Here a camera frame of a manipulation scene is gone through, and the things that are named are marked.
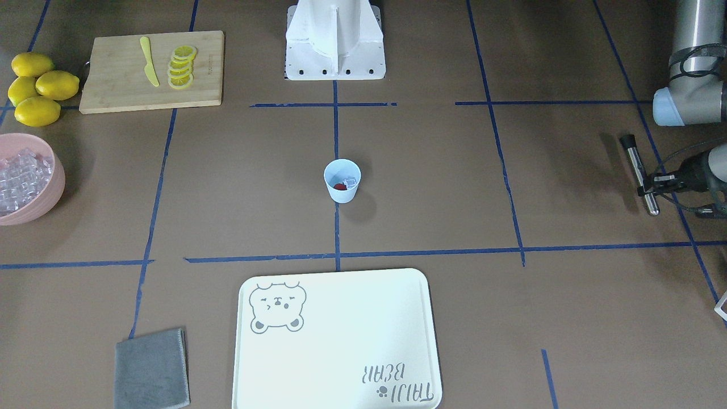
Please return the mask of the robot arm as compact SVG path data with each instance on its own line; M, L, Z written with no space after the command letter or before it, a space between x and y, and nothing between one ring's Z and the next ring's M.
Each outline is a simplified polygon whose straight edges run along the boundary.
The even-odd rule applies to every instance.
M725 2L679 1L669 84L656 91L652 114L663 127L725 122ZM639 194L725 189L725 144L685 160L672 181L646 184Z

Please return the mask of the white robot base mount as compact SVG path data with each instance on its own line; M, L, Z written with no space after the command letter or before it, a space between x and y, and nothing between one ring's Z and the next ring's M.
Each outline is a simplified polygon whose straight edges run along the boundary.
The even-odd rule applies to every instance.
M385 77L381 11L369 1L299 1L287 10L285 37L288 80Z

